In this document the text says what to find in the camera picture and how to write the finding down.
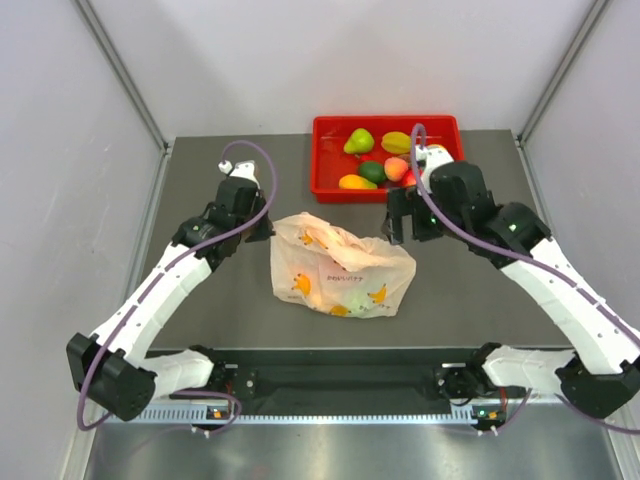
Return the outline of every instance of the orange peach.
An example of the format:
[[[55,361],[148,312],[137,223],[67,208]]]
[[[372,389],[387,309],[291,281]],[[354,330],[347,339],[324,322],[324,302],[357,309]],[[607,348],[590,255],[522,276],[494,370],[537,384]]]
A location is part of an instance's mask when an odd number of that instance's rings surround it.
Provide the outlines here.
[[[401,158],[391,157],[384,162],[384,173],[392,182],[400,181],[407,170],[409,165]]]

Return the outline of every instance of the plastic fruit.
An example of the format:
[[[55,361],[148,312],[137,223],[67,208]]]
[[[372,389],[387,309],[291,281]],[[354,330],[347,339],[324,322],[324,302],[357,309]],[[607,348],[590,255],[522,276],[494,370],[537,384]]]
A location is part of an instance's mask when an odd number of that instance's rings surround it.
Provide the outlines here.
[[[387,158],[384,162],[384,173],[392,182],[399,182],[409,170],[409,164],[398,157]]]
[[[352,173],[342,177],[338,182],[338,186],[347,190],[373,190],[378,188],[375,183]]]
[[[376,184],[382,183],[387,179],[384,167],[378,162],[362,162],[358,167],[358,175]]]
[[[344,153],[352,155],[354,153],[368,153],[373,149],[373,137],[364,128],[357,128],[353,131],[347,143],[344,144]]]
[[[416,177],[411,169],[407,170],[402,180],[400,180],[400,186],[402,188],[413,187],[416,184]]]
[[[382,148],[394,155],[409,153],[411,150],[411,137],[402,132],[385,133],[382,137]]]

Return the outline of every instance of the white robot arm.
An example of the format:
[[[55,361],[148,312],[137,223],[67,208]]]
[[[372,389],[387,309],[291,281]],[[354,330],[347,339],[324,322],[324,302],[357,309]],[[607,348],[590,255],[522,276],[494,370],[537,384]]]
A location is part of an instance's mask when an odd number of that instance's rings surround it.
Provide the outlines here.
[[[558,271],[523,260],[492,254],[469,244],[503,274],[520,285],[562,330],[574,349],[541,351],[495,343],[483,346],[461,369],[441,380],[445,396],[474,397],[497,387],[519,386],[563,395],[584,413],[604,418],[640,389],[640,348],[630,335],[638,332],[617,316],[571,266],[540,219],[522,204],[495,205],[480,169],[454,162],[440,146],[416,147],[423,167],[421,180],[431,200],[453,223],[492,245],[525,255]],[[402,243],[401,218],[411,215],[413,236],[431,240],[451,232],[412,187],[389,192],[384,232],[391,243]]]
[[[222,260],[235,253],[241,235],[197,251],[192,248],[246,223],[265,205],[253,161],[235,166],[224,161],[219,168],[227,178],[220,183],[216,200],[202,215],[180,226],[160,262],[109,320],[89,338],[76,334],[67,345],[74,385],[80,390],[96,353],[108,342],[100,368],[90,379],[88,396],[122,420],[135,418],[155,398],[202,387],[210,380],[214,362],[202,353],[204,349],[145,357],[178,306]],[[245,240],[266,240],[272,234],[265,215],[245,234]]]

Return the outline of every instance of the white plastic bag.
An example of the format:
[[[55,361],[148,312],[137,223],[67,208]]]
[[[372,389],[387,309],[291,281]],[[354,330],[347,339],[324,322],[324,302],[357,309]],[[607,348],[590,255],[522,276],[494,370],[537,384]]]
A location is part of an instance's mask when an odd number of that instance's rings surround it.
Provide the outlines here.
[[[273,226],[271,283],[280,300],[339,316],[397,313],[416,273],[402,247],[359,239],[306,212]]]

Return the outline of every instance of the banana print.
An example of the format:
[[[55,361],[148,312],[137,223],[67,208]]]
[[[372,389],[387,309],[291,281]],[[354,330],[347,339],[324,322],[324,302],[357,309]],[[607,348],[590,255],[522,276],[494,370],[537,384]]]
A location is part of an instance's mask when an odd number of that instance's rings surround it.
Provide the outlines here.
[[[327,246],[321,242],[320,240],[318,240],[317,238],[313,238],[311,235],[309,235],[309,233],[304,232],[304,234],[302,234],[300,237],[298,237],[300,240],[302,240],[302,243],[306,246],[306,245],[311,245],[314,241],[320,245],[322,248],[324,248],[325,250],[327,250]]]
[[[336,305],[331,310],[329,310],[329,314],[336,315],[338,317],[344,317],[349,313],[351,313],[351,310],[349,310],[347,307],[343,307],[342,305]]]
[[[373,303],[380,304],[384,302],[384,299],[387,298],[387,285],[382,285],[382,288],[378,290],[376,293],[367,293],[369,297],[373,300]]]
[[[300,238],[300,240],[302,240],[302,243],[304,243],[305,245],[311,245],[313,243],[313,238],[307,232],[304,232],[304,235],[298,238]]]
[[[293,281],[295,285],[291,287],[291,290],[300,290],[305,297],[309,295],[311,292],[311,280],[309,280],[309,277],[299,273]]]

